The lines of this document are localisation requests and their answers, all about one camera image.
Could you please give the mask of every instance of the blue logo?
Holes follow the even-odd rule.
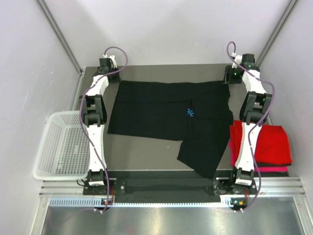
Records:
[[[193,117],[194,116],[194,111],[193,110],[191,110],[191,109],[188,109],[187,110],[187,115],[189,115],[189,116],[191,116],[191,117]]]

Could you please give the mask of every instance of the red folded shirt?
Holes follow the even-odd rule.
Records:
[[[230,126],[230,139],[233,144],[235,161],[239,156],[242,134],[242,122],[235,120],[234,125]],[[292,163],[288,137],[282,126],[262,125],[254,157],[258,163],[274,165]]]

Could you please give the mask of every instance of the black garment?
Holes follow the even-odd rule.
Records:
[[[178,160],[212,178],[233,123],[228,99],[228,85],[222,81],[122,81],[108,133],[183,141]]]
[[[271,163],[257,163],[258,167],[278,167],[278,166],[290,166],[291,163],[286,164],[271,164]]]

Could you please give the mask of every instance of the laundry basket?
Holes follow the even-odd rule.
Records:
[[[33,175],[39,180],[77,180],[87,176],[89,142],[79,111],[54,113],[42,137]]]

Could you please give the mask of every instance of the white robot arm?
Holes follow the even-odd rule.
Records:
[[[104,167],[107,168],[103,148],[103,132],[107,121],[107,112],[102,96],[110,83],[121,81],[118,73],[109,76],[104,75],[116,70],[118,70],[118,68],[115,56],[107,57],[105,55],[104,58],[100,59],[100,67],[98,67],[97,72],[93,76],[92,88],[86,93],[82,110],[83,123],[86,125],[88,136],[94,144],[93,147],[91,142],[89,143],[90,162],[86,184],[86,188],[88,188],[88,190],[90,189],[93,194],[93,187],[105,185],[103,166],[99,161],[94,148],[99,154]]]
[[[255,127],[251,132],[251,146],[248,141],[248,134],[268,109],[271,95],[267,94],[261,82],[256,79],[260,78],[260,70],[254,63],[253,54],[241,56],[233,53],[232,57],[238,64],[241,64],[255,76],[250,75],[233,63],[231,66],[226,67],[224,77],[225,82],[229,84],[244,82],[247,91],[245,101],[240,110],[240,120],[243,122],[240,152],[232,175],[233,187],[246,188],[251,186],[254,175],[254,164],[250,147],[252,147],[253,153],[255,153],[257,139],[266,118],[261,125]]]

